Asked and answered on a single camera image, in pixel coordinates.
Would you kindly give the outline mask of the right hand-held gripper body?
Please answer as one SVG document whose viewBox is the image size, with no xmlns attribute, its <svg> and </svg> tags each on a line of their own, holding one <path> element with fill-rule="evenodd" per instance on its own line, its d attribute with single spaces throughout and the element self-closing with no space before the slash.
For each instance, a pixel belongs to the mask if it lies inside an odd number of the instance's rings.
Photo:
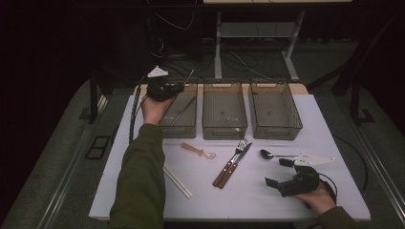
<svg viewBox="0 0 405 229">
<path fill-rule="evenodd" d="M 314 169 L 314 166 L 334 162 L 333 157 L 305 153 L 302 153 L 291 160 L 294 161 L 294 166 L 292 168 L 296 171 L 296 175 L 290 181 L 278 183 L 277 189 L 283 197 L 291 197 L 314 191 L 322 181 L 319 177 L 320 174 Z M 322 182 L 329 189 L 329 192 L 335 196 L 330 185 L 325 181 Z"/>
</svg>

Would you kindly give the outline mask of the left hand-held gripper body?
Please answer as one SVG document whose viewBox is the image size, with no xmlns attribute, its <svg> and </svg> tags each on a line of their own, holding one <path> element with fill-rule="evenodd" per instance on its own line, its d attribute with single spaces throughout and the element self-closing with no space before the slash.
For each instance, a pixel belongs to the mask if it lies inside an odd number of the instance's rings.
<svg viewBox="0 0 405 229">
<path fill-rule="evenodd" d="M 156 66 L 150 73 L 147 74 L 147 93 L 146 95 L 155 101 L 165 101 L 176 97 L 174 91 L 179 89 L 173 87 L 168 80 L 168 71 Z"/>
</svg>

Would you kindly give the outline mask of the metal chopstick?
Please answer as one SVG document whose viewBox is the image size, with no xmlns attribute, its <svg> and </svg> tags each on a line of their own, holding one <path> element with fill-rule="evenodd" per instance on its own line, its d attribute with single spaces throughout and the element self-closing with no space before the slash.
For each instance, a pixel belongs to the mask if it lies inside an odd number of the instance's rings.
<svg viewBox="0 0 405 229">
<path fill-rule="evenodd" d="M 185 113 L 188 107 L 196 100 L 196 96 L 193 96 L 190 101 L 185 105 L 185 107 L 179 112 L 179 114 L 175 117 L 175 119 L 169 124 L 168 128 L 172 127 L 177 120 Z"/>
<path fill-rule="evenodd" d="M 192 76 L 192 74 L 194 73 L 194 70 L 192 70 L 189 75 L 184 79 L 182 85 L 185 86 L 185 84 L 187 83 L 187 81 L 189 80 L 189 78 Z"/>
</svg>

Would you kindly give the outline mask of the clear brown plastic bin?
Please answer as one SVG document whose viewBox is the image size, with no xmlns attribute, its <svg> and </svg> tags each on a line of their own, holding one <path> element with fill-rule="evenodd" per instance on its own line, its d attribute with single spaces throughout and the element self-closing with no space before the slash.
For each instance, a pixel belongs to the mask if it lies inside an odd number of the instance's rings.
<svg viewBox="0 0 405 229">
<path fill-rule="evenodd" d="M 198 83 L 196 80 L 152 79 L 147 95 L 157 101 L 174 98 L 160 121 L 165 138 L 195 138 Z"/>
<path fill-rule="evenodd" d="M 202 135 L 205 140 L 239 140 L 245 137 L 247 118 L 242 82 L 205 79 L 202 95 Z"/>
<path fill-rule="evenodd" d="M 294 140 L 303 128 L 288 83 L 281 79 L 251 79 L 248 89 L 255 139 Z"/>
</svg>

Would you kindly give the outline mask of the metal spoon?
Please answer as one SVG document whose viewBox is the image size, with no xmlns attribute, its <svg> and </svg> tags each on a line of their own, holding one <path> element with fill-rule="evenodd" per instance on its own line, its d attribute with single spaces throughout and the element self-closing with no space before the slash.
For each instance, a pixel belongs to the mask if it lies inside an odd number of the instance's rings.
<svg viewBox="0 0 405 229">
<path fill-rule="evenodd" d="M 260 155 L 264 159 L 273 159 L 275 157 L 279 157 L 279 158 L 296 158 L 296 156 L 275 155 L 275 154 L 271 153 L 270 151 L 267 151 L 267 150 L 264 150 L 264 149 L 262 149 L 260 151 Z"/>
</svg>

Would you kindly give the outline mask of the person's right hand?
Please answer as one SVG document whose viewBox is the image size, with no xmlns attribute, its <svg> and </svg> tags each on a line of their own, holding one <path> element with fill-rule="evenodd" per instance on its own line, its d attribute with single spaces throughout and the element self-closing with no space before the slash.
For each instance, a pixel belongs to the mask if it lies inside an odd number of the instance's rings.
<svg viewBox="0 0 405 229">
<path fill-rule="evenodd" d="M 336 206 L 336 203 L 333 201 L 323 183 L 320 183 L 318 187 L 310 193 L 299 194 L 294 197 L 304 201 L 318 215 L 324 214 Z"/>
</svg>

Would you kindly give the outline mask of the person's left hand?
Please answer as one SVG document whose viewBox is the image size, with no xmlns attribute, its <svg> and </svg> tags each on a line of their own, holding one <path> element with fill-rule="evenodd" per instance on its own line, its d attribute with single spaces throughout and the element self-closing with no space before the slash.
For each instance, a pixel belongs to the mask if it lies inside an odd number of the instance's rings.
<svg viewBox="0 0 405 229">
<path fill-rule="evenodd" d="M 162 102 L 155 101 L 147 95 L 142 98 L 143 122 L 158 126 L 168 107 L 173 103 L 173 99 Z"/>
</svg>

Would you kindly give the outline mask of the white table cover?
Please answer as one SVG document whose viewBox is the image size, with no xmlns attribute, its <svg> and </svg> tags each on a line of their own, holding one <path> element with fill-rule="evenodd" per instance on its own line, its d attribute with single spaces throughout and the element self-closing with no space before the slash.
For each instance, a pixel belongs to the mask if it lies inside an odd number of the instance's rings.
<svg viewBox="0 0 405 229">
<path fill-rule="evenodd" d="M 279 182 L 292 178 L 295 171 L 279 164 L 277 159 L 266 160 L 260 151 L 267 149 L 275 155 L 300 153 L 333 157 L 334 162 L 316 166 L 316 171 L 331 178 L 337 188 L 337 203 L 356 220 L 368 220 L 370 211 L 353 181 L 330 130 L 310 94 L 297 94 L 296 107 L 303 128 L 292 141 L 263 140 L 245 136 L 251 147 L 234 175 L 223 189 L 212 185 L 221 169 L 231 159 L 237 146 L 234 140 L 205 140 L 197 135 L 190 145 L 208 153 L 207 159 L 184 150 L 181 141 L 163 141 L 165 165 L 180 181 L 166 183 L 164 217 L 171 221 L 298 221 L 312 219 L 314 214 L 300 200 L 282 197 L 266 185 L 265 178 Z"/>
</svg>

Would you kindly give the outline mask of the black metal stand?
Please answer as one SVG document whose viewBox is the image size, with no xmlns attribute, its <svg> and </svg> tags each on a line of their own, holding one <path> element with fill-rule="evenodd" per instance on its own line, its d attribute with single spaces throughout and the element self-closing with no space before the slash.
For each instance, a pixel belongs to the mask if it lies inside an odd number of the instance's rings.
<svg viewBox="0 0 405 229">
<path fill-rule="evenodd" d="M 93 124 L 98 115 L 98 101 L 103 95 L 111 94 L 113 86 L 106 68 L 96 68 L 90 74 L 90 118 Z"/>
<path fill-rule="evenodd" d="M 400 129 L 405 129 L 405 10 L 387 18 L 366 21 L 369 31 L 359 41 L 350 59 L 335 71 L 307 85 L 312 90 L 335 78 L 331 91 L 337 96 L 351 94 L 351 118 L 370 122 L 359 115 L 360 89 L 372 94 L 377 104 Z"/>
</svg>

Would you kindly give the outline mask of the white desk frame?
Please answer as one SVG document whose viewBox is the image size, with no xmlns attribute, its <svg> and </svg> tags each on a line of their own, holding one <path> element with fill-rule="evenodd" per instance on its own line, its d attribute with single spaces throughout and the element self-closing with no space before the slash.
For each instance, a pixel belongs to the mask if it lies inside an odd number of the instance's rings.
<svg viewBox="0 0 405 229">
<path fill-rule="evenodd" d="M 204 7 L 216 12 L 215 34 L 215 77 L 223 77 L 222 41 L 225 38 L 286 38 L 288 45 L 281 50 L 282 59 L 287 67 L 289 79 L 298 81 L 291 56 L 306 14 L 310 10 L 343 7 L 352 0 L 202 0 Z M 254 22 L 224 21 L 224 13 L 230 10 L 251 12 L 258 16 L 263 13 L 266 19 Z"/>
</svg>

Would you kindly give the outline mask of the metal floor rail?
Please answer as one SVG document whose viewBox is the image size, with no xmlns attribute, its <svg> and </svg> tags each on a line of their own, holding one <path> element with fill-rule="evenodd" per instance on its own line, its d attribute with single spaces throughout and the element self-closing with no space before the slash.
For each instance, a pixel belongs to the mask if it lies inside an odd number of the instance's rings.
<svg viewBox="0 0 405 229">
<path fill-rule="evenodd" d="M 394 208 L 394 215 L 405 224 L 405 137 L 396 128 L 376 123 L 353 124 L 352 129 L 366 165 Z"/>
<path fill-rule="evenodd" d="M 99 116 L 103 115 L 107 104 L 108 98 L 105 95 L 102 95 L 100 99 L 96 99 L 96 113 Z M 83 130 L 83 133 L 80 136 L 80 139 L 75 147 L 73 157 L 69 162 L 69 165 L 65 170 L 62 179 L 60 179 L 60 182 L 56 186 L 51 201 L 48 204 L 48 207 L 36 229 L 52 229 L 60 208 L 62 207 L 65 198 L 68 195 L 69 190 L 74 182 L 75 174 L 77 173 L 79 164 L 81 163 L 82 158 L 87 152 L 87 148 L 90 140 L 93 137 L 94 130 L 99 123 L 99 116 L 96 117 L 95 121 L 92 124 L 88 124 Z"/>
</svg>

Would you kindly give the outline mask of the black floor frame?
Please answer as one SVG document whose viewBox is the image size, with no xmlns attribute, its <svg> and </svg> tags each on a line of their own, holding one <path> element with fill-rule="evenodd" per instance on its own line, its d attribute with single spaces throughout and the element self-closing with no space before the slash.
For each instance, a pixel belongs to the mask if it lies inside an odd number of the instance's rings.
<svg viewBox="0 0 405 229">
<path fill-rule="evenodd" d="M 101 160 L 106 152 L 110 137 L 107 135 L 97 135 L 85 155 L 86 159 Z"/>
</svg>

